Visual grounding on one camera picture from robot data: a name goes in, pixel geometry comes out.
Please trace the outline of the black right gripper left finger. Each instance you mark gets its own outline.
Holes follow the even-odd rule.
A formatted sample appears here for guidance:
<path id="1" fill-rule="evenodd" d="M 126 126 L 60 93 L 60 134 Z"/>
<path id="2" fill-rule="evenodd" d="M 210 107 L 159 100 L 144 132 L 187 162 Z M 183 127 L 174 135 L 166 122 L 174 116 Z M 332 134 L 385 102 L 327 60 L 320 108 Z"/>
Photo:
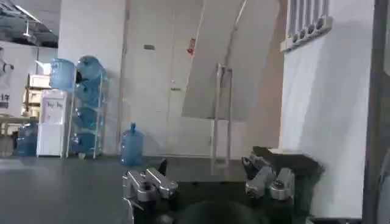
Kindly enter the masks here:
<path id="1" fill-rule="evenodd" d="M 127 205 L 127 216 L 136 219 L 136 211 L 144 212 L 158 199 L 172 201 L 179 192 L 179 184 L 166 176 L 168 160 L 162 159 L 157 168 L 144 171 L 128 170 L 122 176 L 122 199 Z"/>

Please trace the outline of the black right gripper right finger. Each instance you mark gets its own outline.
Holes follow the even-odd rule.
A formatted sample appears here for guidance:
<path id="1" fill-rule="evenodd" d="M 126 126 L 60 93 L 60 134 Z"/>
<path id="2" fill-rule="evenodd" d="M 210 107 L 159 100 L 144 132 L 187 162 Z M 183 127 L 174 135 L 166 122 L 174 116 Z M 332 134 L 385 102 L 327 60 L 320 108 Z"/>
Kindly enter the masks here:
<path id="1" fill-rule="evenodd" d="M 292 169 L 276 168 L 262 156 L 250 154 L 241 158 L 247 175 L 245 194 L 251 198 L 261 198 L 268 193 L 278 201 L 294 200 L 295 173 Z"/>

